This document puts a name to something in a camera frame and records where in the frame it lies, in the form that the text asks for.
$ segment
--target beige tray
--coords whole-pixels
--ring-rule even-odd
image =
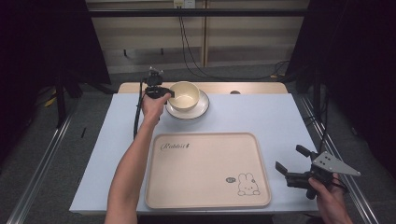
[[[146,190],[149,207],[251,207],[270,200],[253,134],[174,133],[154,139]]]

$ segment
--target bowl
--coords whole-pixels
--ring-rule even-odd
[[[199,89],[193,83],[180,81],[173,84],[169,89],[175,92],[175,98],[168,100],[175,110],[186,112],[198,104]]]

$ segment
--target white table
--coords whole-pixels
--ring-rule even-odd
[[[305,197],[306,190],[288,188],[284,176],[275,169],[275,162],[279,161],[290,172],[308,171],[310,160],[298,153],[295,146],[302,145],[315,150],[292,96],[287,93],[240,95],[209,93],[208,97],[210,107],[198,119],[175,119],[164,111],[154,136],[160,133],[253,133],[262,151],[272,191],[271,202],[257,209],[151,209],[144,200],[147,184],[145,178],[137,213],[139,215],[273,214],[318,211],[316,202]],[[136,93],[119,93],[113,96],[70,211],[83,215],[103,214],[106,211],[107,194],[112,177],[121,156],[133,139],[137,98]]]

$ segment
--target bunny face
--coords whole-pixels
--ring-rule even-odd
[[[240,174],[239,179],[239,191],[238,195],[259,195],[259,187],[253,178],[253,174]]]

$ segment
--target electrical outlet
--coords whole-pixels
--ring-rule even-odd
[[[184,0],[184,8],[195,8],[195,0]]]
[[[174,8],[184,8],[184,0],[174,0]]]

